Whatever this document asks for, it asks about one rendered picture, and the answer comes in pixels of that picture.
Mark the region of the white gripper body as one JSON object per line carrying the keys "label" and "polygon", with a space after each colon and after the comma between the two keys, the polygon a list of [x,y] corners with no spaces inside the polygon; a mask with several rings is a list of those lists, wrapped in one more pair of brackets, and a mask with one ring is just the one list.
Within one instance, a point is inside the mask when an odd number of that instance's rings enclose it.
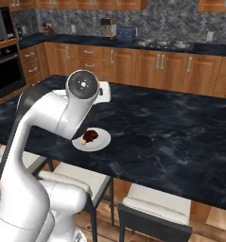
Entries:
{"label": "white gripper body", "polygon": [[99,90],[99,101],[100,102],[110,102],[111,101],[111,88],[110,84],[107,81],[100,81],[100,90]]}

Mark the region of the wooden base cabinet run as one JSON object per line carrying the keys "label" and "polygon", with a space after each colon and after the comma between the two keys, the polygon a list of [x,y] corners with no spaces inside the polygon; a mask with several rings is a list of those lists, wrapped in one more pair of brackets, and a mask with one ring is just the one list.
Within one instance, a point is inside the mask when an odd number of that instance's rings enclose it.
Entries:
{"label": "wooden base cabinet run", "polygon": [[226,57],[69,43],[21,50],[26,82],[89,70],[101,80],[226,98]]}

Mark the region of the brown steak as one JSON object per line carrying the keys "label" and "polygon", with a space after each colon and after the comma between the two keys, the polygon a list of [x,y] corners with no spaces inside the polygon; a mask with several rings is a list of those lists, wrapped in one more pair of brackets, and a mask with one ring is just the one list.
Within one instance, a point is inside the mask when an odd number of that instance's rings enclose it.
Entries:
{"label": "brown steak", "polygon": [[95,130],[87,130],[82,137],[82,144],[85,146],[89,142],[93,142],[98,137]]}

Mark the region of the white round plate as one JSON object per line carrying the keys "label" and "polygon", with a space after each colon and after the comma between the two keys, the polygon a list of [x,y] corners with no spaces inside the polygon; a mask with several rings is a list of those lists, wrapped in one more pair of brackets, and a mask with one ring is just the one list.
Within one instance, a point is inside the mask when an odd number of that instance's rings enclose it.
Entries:
{"label": "white round plate", "polygon": [[98,137],[85,145],[82,144],[83,136],[73,140],[72,144],[78,150],[86,152],[98,151],[106,147],[111,142],[111,135],[106,130],[100,128],[89,128],[89,130],[94,130],[98,134]]}

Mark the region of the blue toaster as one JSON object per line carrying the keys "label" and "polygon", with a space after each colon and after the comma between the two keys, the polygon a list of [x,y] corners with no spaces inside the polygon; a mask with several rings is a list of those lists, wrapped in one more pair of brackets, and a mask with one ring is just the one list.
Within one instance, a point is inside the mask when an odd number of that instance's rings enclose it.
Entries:
{"label": "blue toaster", "polygon": [[120,42],[132,43],[136,39],[135,27],[119,27],[116,30],[117,40]]}

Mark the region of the black hob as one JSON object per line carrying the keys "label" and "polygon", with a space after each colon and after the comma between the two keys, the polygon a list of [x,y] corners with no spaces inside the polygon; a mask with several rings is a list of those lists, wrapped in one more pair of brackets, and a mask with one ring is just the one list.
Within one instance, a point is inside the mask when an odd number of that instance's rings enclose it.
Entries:
{"label": "black hob", "polygon": [[162,40],[143,40],[138,42],[139,45],[152,49],[160,50],[192,50],[193,44],[184,41],[162,41]]}

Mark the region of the brown knife block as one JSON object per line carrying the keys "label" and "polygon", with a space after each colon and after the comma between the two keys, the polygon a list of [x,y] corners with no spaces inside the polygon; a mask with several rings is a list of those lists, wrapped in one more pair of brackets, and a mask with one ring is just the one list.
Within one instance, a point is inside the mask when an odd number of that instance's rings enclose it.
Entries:
{"label": "brown knife block", "polygon": [[47,24],[46,22],[42,22],[42,27],[43,27],[43,34],[48,36],[48,35],[54,35],[55,31],[51,27],[50,24]]}

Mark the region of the white cushioned black stool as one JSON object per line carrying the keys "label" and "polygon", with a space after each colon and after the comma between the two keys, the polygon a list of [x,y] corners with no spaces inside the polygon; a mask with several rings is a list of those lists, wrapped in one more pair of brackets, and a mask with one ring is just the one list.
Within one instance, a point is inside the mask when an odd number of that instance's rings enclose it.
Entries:
{"label": "white cushioned black stool", "polygon": [[[3,153],[5,151],[5,146],[0,147],[0,163],[3,156]],[[51,159],[48,159],[43,156],[39,156],[37,154],[33,154],[30,152],[25,151],[23,153],[23,163],[26,169],[32,174],[37,176],[39,171],[48,164],[48,168],[50,171],[54,170],[54,165],[52,163]]]}
{"label": "white cushioned black stool", "polygon": [[126,228],[164,242],[188,242],[190,208],[190,199],[133,183],[118,205],[119,242],[124,242]]}
{"label": "white cushioned black stool", "polygon": [[97,242],[96,209],[105,199],[111,204],[111,223],[114,225],[113,178],[71,164],[60,163],[54,171],[40,171],[39,177],[45,180],[77,185],[87,193],[83,209],[90,215],[93,242]]}

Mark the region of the black built-in oven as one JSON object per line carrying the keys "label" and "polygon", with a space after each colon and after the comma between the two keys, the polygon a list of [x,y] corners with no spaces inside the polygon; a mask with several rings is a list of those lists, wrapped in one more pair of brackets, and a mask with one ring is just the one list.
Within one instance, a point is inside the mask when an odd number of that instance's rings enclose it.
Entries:
{"label": "black built-in oven", "polygon": [[0,98],[26,85],[17,45],[0,48]]}

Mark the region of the wooden wall cabinet run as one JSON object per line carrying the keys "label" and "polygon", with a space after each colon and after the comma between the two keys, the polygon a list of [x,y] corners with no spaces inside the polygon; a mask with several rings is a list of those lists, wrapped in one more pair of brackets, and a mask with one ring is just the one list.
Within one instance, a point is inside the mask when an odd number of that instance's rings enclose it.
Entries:
{"label": "wooden wall cabinet run", "polygon": [[8,0],[12,10],[22,9],[99,9],[142,10],[147,0]]}
{"label": "wooden wall cabinet run", "polygon": [[226,0],[199,0],[198,11],[226,12]]}

